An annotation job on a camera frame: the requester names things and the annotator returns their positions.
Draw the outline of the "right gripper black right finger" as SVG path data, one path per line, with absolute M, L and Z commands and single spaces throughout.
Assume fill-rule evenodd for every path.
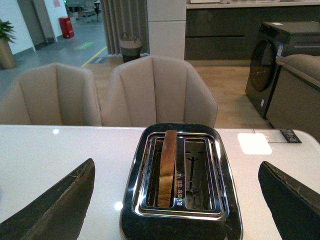
M 258 170 L 262 195 L 283 240 L 320 238 L 320 194 L 267 161 Z

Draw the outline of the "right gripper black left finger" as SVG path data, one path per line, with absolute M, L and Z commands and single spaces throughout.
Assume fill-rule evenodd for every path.
M 91 201 L 95 163 L 89 158 L 0 224 L 2 240 L 76 240 Z

